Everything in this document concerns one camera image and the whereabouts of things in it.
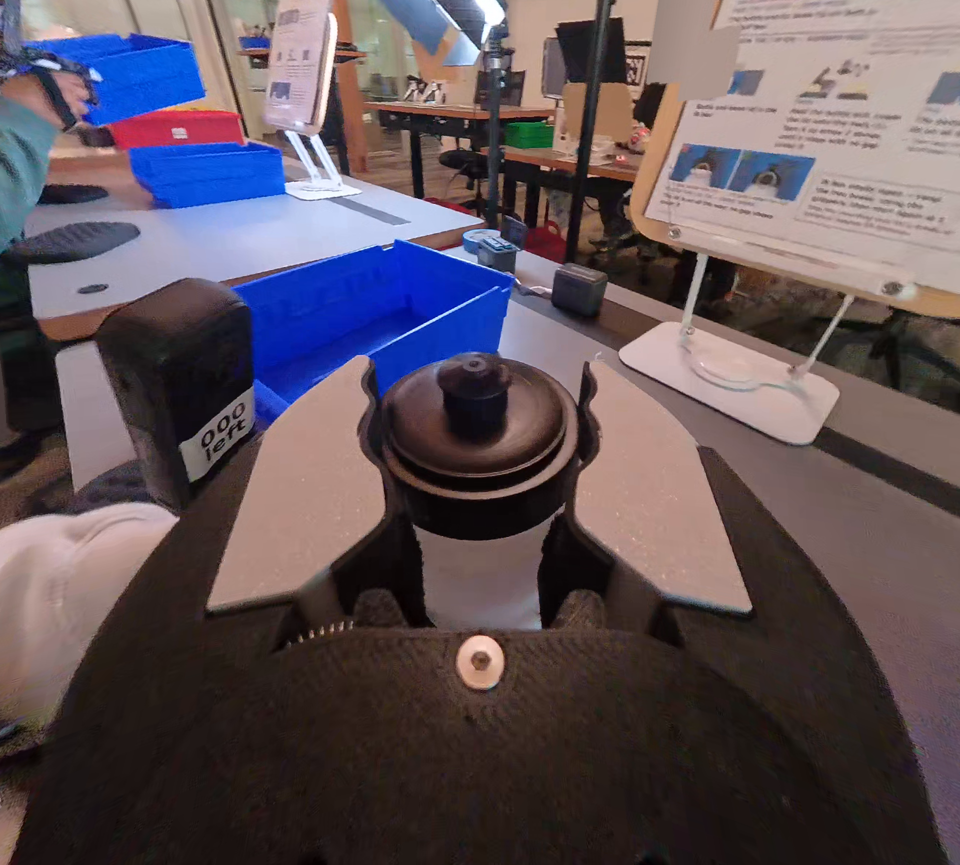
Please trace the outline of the black light stand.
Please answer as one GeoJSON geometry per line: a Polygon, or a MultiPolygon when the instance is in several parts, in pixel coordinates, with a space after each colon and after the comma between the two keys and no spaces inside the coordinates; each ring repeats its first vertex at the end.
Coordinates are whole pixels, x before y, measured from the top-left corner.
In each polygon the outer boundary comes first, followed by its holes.
{"type": "Polygon", "coordinates": [[[506,47],[509,38],[509,24],[507,17],[490,27],[484,46],[483,64],[486,73],[486,112],[487,112],[487,149],[486,149],[486,226],[491,230],[499,231],[500,225],[500,196],[499,178],[502,160],[501,146],[501,104],[503,92],[507,85],[505,66],[507,59],[511,60],[513,49],[506,47]]]}

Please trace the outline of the red mesh basket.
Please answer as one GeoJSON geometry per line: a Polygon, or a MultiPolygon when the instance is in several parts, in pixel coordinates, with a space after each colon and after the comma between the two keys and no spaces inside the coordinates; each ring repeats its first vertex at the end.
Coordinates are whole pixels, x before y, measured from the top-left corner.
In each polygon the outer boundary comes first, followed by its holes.
{"type": "Polygon", "coordinates": [[[547,220],[536,227],[528,228],[524,251],[557,264],[564,264],[567,239],[558,223],[547,220]]]}

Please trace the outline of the black bottle lid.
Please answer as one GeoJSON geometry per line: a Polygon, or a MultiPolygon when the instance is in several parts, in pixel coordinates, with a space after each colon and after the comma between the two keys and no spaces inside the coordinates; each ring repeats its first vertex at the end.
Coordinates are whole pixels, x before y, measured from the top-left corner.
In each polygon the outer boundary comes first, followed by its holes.
{"type": "Polygon", "coordinates": [[[385,464],[416,529],[481,542],[521,534],[567,504],[578,406],[546,372],[470,352],[419,368],[380,403],[385,464]]]}

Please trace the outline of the blue plastic bin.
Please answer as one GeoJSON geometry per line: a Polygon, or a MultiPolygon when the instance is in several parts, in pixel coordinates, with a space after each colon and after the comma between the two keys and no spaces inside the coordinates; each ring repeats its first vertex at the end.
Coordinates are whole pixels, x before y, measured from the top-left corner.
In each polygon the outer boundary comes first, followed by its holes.
{"type": "Polygon", "coordinates": [[[498,352],[514,285],[510,273],[398,240],[239,286],[258,421],[269,426],[356,356],[374,364],[384,395],[423,367],[498,352]]]}

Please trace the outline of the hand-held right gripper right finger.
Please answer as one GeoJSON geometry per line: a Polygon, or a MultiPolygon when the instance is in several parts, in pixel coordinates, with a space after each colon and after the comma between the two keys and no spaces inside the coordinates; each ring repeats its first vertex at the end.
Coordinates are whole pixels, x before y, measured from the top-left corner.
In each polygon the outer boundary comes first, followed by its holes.
{"type": "Polygon", "coordinates": [[[578,475],[571,523],[611,560],[608,622],[668,608],[750,619],[743,580],[701,447],[678,418],[600,360],[582,370],[596,450],[578,475]]]}

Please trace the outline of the black slanted pole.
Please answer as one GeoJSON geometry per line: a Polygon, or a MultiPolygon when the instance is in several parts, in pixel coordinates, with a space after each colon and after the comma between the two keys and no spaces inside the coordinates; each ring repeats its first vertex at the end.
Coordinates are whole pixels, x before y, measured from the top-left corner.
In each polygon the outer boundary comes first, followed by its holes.
{"type": "Polygon", "coordinates": [[[601,86],[603,84],[609,20],[615,2],[616,0],[596,0],[595,5],[593,20],[594,34],[587,58],[580,139],[570,195],[571,205],[566,234],[564,263],[575,262],[579,249],[582,212],[586,198],[587,183],[590,176],[594,129],[601,86]]]}

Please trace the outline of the stacked small blue bins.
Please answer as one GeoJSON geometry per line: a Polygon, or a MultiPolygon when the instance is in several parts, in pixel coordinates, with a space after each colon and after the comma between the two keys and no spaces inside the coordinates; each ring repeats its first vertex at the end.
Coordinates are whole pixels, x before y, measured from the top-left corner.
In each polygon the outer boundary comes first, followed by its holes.
{"type": "Polygon", "coordinates": [[[181,210],[285,194],[282,152],[257,142],[132,149],[131,172],[159,209],[181,210]]]}

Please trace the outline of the instruction sheet on stand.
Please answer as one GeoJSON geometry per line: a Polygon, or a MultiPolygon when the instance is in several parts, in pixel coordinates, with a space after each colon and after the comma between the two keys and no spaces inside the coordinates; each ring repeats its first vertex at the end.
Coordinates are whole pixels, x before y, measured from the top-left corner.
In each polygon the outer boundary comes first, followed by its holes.
{"type": "Polygon", "coordinates": [[[665,91],[643,234],[958,318],[959,0],[721,0],[726,91],[665,91]]]}

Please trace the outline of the person's left forearm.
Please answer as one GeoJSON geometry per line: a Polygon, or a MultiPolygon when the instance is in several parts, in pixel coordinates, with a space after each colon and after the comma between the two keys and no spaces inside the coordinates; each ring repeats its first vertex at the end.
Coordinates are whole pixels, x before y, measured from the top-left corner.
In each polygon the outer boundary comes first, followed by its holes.
{"type": "Polygon", "coordinates": [[[52,718],[100,626],[177,521],[161,506],[123,503],[2,529],[3,727],[52,718]]]}

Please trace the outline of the wooden support column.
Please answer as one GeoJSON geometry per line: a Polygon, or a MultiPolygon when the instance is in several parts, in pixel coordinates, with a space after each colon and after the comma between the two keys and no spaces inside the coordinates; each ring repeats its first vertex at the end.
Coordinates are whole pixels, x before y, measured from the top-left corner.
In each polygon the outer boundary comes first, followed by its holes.
{"type": "MultiPolygon", "coordinates": [[[[340,42],[354,44],[349,0],[332,0],[340,42]]],[[[338,91],[342,110],[342,134],[349,176],[364,176],[368,168],[368,144],[364,131],[364,99],[359,87],[355,59],[337,66],[338,91]]]]}

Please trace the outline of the white plastic stand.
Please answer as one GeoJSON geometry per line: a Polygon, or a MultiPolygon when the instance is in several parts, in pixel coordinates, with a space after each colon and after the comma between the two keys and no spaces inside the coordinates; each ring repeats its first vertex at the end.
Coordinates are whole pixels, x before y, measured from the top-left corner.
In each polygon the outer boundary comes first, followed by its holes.
{"type": "Polygon", "coordinates": [[[305,138],[294,129],[286,129],[284,135],[293,146],[296,155],[306,170],[307,177],[291,180],[285,184],[287,195],[301,201],[322,201],[334,198],[357,196],[361,190],[345,183],[339,169],[335,166],[330,153],[318,134],[305,138]]]}

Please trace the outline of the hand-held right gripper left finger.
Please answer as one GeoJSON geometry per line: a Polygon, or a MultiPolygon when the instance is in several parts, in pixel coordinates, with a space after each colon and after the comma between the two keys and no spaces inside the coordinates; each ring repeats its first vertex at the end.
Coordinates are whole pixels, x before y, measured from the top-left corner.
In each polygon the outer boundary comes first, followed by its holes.
{"type": "Polygon", "coordinates": [[[287,609],[304,626],[330,626],[389,579],[391,489],[369,442],[376,385],[372,361],[358,355],[268,427],[207,598],[210,619],[287,609]]]}

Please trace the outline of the small blue bin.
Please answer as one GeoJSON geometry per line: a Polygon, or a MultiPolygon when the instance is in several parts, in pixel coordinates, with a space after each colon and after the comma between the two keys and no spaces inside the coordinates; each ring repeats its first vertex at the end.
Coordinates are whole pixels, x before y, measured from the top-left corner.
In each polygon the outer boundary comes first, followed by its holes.
{"type": "Polygon", "coordinates": [[[201,101],[207,94],[188,42],[140,33],[105,33],[32,41],[26,46],[82,64],[100,75],[96,84],[99,103],[86,115],[93,126],[201,101]]]}

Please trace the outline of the wooden office table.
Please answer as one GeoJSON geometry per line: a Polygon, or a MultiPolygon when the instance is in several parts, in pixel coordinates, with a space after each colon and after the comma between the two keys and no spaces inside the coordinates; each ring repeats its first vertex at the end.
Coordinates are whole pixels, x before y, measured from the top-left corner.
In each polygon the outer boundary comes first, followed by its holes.
{"type": "Polygon", "coordinates": [[[364,108],[378,114],[384,129],[407,134],[415,199],[425,198],[423,137],[464,139],[470,142],[486,142],[489,139],[491,115],[479,105],[366,102],[364,108]]]}
{"type": "MultiPolygon", "coordinates": [[[[643,162],[642,154],[617,151],[612,160],[592,163],[584,187],[584,202],[595,204],[607,225],[616,215],[624,196],[631,190],[643,162]]],[[[535,228],[540,220],[541,198],[547,191],[572,196],[577,162],[575,156],[551,149],[504,147],[500,165],[502,211],[516,210],[517,189],[525,187],[522,209],[524,223],[535,228]]]]}

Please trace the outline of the grey slanted panel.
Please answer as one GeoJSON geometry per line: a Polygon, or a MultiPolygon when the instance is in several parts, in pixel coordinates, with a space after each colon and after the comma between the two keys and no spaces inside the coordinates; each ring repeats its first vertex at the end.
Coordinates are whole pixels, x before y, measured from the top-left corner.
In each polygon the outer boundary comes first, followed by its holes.
{"type": "Polygon", "coordinates": [[[278,0],[263,108],[271,127],[311,134],[324,122],[336,43],[331,2],[278,0]]]}

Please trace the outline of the light brown board panel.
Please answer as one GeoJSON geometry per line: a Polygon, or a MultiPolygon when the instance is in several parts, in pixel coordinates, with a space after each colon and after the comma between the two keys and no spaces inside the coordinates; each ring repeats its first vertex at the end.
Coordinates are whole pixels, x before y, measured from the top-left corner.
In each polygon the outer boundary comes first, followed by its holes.
{"type": "MultiPolygon", "coordinates": [[[[564,129],[568,139],[578,140],[585,111],[587,85],[568,82],[562,91],[564,129]]],[[[629,142],[633,135],[634,99],[626,83],[603,82],[600,85],[594,137],[606,137],[617,144],[629,142]]]]}

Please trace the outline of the grey monitor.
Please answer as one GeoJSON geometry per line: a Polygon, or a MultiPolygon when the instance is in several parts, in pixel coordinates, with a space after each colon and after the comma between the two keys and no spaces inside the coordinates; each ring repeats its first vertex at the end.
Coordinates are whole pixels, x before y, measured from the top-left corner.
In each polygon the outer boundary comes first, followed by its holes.
{"type": "Polygon", "coordinates": [[[541,96],[545,99],[560,101],[567,83],[568,73],[561,43],[556,35],[548,36],[542,48],[541,96]]]}

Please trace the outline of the white board stand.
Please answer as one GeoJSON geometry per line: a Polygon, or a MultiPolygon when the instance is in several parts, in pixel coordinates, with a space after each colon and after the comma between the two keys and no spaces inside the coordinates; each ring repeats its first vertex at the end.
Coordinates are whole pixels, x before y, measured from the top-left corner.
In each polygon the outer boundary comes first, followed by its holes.
{"type": "MultiPolygon", "coordinates": [[[[690,339],[695,332],[692,324],[693,316],[701,297],[701,286],[703,285],[707,271],[709,271],[710,268],[709,260],[710,256],[707,253],[702,251],[695,253],[695,265],[691,274],[690,285],[686,294],[686,300],[683,306],[682,318],[680,322],[680,343],[683,345],[689,344],[688,339],[690,339]]],[[[834,331],[836,331],[840,325],[841,320],[845,317],[846,313],[855,302],[857,296],[857,294],[844,295],[843,301],[840,304],[837,312],[830,319],[825,327],[825,330],[822,331],[822,335],[815,344],[813,350],[810,352],[810,355],[808,355],[808,357],[800,364],[787,367],[787,370],[784,374],[786,376],[786,380],[790,384],[799,382],[807,373],[810,372],[812,366],[816,361],[818,361],[822,351],[826,347],[826,344],[833,336],[834,331]]]]}

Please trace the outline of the white plastic bottle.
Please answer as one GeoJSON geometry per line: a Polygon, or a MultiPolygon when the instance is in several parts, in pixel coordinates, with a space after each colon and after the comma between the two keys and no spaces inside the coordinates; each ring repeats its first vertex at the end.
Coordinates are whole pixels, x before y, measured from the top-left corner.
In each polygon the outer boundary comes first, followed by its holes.
{"type": "Polygon", "coordinates": [[[538,572],[553,521],[547,518],[522,533],[485,540],[415,527],[431,623],[459,632],[541,629],[538,572]]]}

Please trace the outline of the red plastic bin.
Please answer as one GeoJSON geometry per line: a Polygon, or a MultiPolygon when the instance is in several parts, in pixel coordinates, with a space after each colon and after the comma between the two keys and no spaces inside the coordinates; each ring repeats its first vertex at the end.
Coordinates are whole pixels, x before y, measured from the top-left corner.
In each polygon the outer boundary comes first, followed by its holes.
{"type": "Polygon", "coordinates": [[[235,112],[199,108],[166,108],[110,123],[116,148],[189,146],[246,142],[240,116],[235,112]]]}

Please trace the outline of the grey charging case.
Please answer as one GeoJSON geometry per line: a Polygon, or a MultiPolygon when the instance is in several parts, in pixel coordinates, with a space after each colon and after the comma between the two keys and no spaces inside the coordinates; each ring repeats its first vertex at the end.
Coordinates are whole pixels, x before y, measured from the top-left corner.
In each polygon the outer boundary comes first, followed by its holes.
{"type": "Polygon", "coordinates": [[[604,271],[565,263],[554,273],[551,305],[582,319],[596,319],[603,307],[608,281],[604,271]]]}

